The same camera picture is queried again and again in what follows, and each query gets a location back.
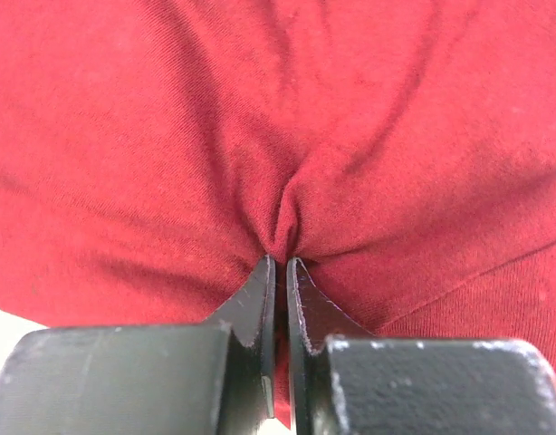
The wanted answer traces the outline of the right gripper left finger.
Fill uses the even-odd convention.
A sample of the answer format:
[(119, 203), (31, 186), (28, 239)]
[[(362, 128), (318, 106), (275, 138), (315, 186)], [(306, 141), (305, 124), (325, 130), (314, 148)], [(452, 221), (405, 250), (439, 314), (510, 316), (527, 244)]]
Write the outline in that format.
[(199, 324), (53, 328), (0, 372), (0, 434), (255, 434), (274, 416), (276, 264)]

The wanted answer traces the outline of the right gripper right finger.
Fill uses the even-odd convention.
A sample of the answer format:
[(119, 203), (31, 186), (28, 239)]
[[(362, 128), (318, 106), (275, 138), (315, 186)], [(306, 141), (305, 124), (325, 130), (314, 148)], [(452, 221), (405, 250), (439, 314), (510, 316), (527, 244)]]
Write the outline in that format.
[(368, 333), (286, 268), (291, 427), (297, 434), (556, 434), (556, 375), (521, 340)]

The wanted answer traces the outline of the maroon t shirt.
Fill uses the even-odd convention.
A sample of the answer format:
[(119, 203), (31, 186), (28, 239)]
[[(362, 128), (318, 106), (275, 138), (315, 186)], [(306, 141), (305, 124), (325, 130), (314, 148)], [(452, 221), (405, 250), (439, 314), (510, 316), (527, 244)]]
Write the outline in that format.
[(556, 1), (0, 1), (0, 307), (196, 320), (302, 256), (556, 370)]

